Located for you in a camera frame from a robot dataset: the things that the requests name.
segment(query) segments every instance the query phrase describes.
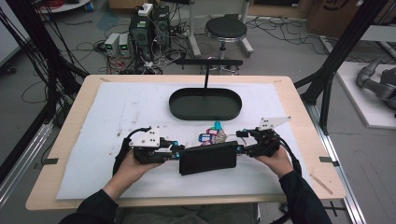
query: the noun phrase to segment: gray floor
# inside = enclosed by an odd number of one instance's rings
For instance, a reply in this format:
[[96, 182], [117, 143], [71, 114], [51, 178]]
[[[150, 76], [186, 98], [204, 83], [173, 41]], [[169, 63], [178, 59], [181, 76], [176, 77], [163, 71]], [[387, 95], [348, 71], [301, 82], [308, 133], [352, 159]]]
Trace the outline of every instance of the gray floor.
[[[66, 22], [92, 21], [81, 25], [60, 24], [64, 39], [70, 49], [76, 49], [79, 43], [94, 43], [105, 39], [105, 35], [112, 32], [124, 32], [127, 29], [128, 14], [112, 14], [105, 9], [93, 13], [84, 13], [82, 10], [73, 10], [57, 15], [58, 19]], [[204, 23], [208, 18], [198, 20]], [[309, 35], [304, 28], [304, 22], [299, 21], [302, 27], [289, 26], [292, 33], [300, 32], [301, 36]], [[105, 30], [111, 25], [123, 24]], [[281, 37], [279, 29], [268, 31], [272, 35]], [[289, 39], [297, 35], [287, 35]], [[248, 29], [247, 38], [255, 52], [249, 57], [239, 45], [227, 45], [226, 56], [244, 61], [240, 67], [240, 74], [254, 76], [288, 76], [293, 81], [300, 80], [317, 71], [326, 60], [326, 54], [317, 54], [311, 45], [294, 45], [284, 40], [278, 40], [264, 30]], [[315, 46], [316, 51], [324, 52], [323, 46], [316, 39], [308, 39]], [[203, 58], [216, 55], [219, 43], [204, 35], [198, 35], [198, 44]], [[88, 48], [89, 44], [80, 45], [80, 49]], [[74, 54], [91, 74], [103, 74], [101, 67], [105, 66], [103, 57], [95, 52], [74, 50]], [[351, 54], [366, 60], [382, 55], [383, 61], [390, 61], [389, 57], [367, 43], [360, 43]], [[25, 130], [29, 127], [43, 103], [30, 104], [22, 99], [22, 93], [39, 81], [35, 76], [32, 65], [23, 53], [18, 53], [11, 60], [18, 69], [16, 74], [1, 74], [0, 76], [0, 136], [2, 149], [0, 162], [15, 147]], [[199, 74], [199, 67], [189, 66], [183, 70], [178, 65], [169, 65], [163, 69], [164, 74]], [[23, 99], [29, 102], [44, 100], [42, 83], [34, 85], [24, 95]], [[33, 166], [39, 162], [58, 130], [54, 130], [51, 139], [42, 148], [35, 159], [32, 168], [27, 171], [23, 179], [0, 210], [2, 223], [56, 223], [72, 211], [27, 211], [24, 204], [39, 175], [39, 170]], [[367, 223], [394, 223], [396, 220], [396, 181], [393, 175], [396, 171], [393, 152], [396, 145], [396, 131], [366, 128], [355, 107], [349, 100], [346, 92], [337, 78], [332, 88], [331, 109], [329, 115], [329, 132], [341, 163], [345, 169], [349, 183], [353, 188], [361, 210]], [[332, 202], [335, 207], [344, 207], [342, 202]], [[269, 223], [280, 216], [277, 210], [278, 203], [262, 203], [262, 223]], [[333, 223], [349, 223], [347, 213], [337, 210], [336, 214], [329, 211]]]

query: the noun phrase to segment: power supply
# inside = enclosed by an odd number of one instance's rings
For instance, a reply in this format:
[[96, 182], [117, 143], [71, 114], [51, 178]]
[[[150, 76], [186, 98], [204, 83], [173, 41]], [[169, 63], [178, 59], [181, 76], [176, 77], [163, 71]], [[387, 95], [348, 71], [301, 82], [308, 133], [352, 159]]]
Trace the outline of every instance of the power supply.
[[157, 46], [162, 50], [170, 48], [169, 6], [154, 7], [152, 19], [155, 25]]
[[134, 44], [134, 55], [137, 61], [151, 62], [153, 27], [149, 17], [133, 15], [129, 26], [129, 34]]
[[132, 43], [128, 34], [120, 34], [120, 55], [129, 58], [132, 54]]
[[111, 34], [105, 42], [107, 55], [117, 57], [120, 53], [120, 34]]

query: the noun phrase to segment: wooden table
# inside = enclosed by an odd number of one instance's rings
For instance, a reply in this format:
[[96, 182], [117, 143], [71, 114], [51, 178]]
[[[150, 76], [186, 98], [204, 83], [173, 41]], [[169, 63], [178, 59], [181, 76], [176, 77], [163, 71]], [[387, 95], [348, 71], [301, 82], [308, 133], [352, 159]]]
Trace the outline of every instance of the wooden table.
[[[78, 93], [70, 113], [49, 154], [59, 158], [56, 164], [45, 165], [27, 200], [29, 210], [77, 208], [82, 200], [56, 200], [70, 152], [76, 143], [82, 124], [91, 108], [102, 82], [183, 82], [204, 83], [204, 76], [99, 76], [87, 77]], [[288, 77], [267, 76], [212, 76], [210, 83], [263, 83], [274, 84], [287, 115], [294, 138], [303, 155], [312, 186], [320, 199], [342, 199], [346, 191], [330, 162], [321, 162], [319, 157], [328, 157], [317, 131], [309, 118], [300, 96]], [[120, 206], [154, 206], [209, 203], [262, 203], [282, 202], [285, 195], [233, 195], [221, 197], [122, 199]]]

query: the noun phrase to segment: white paper sheet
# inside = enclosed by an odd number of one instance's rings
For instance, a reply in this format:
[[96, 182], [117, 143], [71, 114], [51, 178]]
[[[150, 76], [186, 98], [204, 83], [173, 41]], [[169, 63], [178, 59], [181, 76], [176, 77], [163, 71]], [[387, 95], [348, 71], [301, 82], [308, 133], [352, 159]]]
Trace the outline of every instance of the white paper sheet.
[[[199, 146], [198, 135], [214, 125], [214, 121], [186, 121], [169, 111], [169, 97], [181, 88], [202, 87], [180, 83], [103, 83], [83, 124], [71, 152], [57, 199], [84, 199], [111, 178], [114, 158], [122, 139], [131, 131], [160, 126], [161, 136], [177, 140], [186, 147]], [[253, 129], [261, 118], [283, 117], [282, 104], [272, 84], [211, 84], [238, 93], [243, 105], [239, 116], [222, 121], [224, 132]], [[301, 160], [288, 123], [276, 128], [288, 142], [309, 176]], [[227, 141], [236, 140], [230, 136]], [[236, 168], [180, 175], [178, 161], [167, 161], [147, 172], [127, 190], [122, 198], [220, 196], [282, 193], [278, 179], [264, 164], [248, 156], [238, 156]]]

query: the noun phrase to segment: stool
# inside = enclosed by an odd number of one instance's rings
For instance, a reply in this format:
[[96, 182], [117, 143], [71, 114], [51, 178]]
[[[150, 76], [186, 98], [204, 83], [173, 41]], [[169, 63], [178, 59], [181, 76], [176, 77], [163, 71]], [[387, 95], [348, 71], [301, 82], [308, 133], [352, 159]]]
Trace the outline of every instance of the stool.
[[[232, 17], [219, 17], [206, 23], [205, 32], [207, 36], [221, 42], [219, 57], [210, 57], [208, 59], [223, 60], [225, 59], [225, 43], [241, 41], [247, 35], [248, 28], [238, 19]], [[231, 66], [218, 65], [210, 68], [210, 70], [219, 70], [219, 74], [221, 71], [227, 71], [233, 75], [238, 75], [237, 66], [235, 70], [231, 70]]]

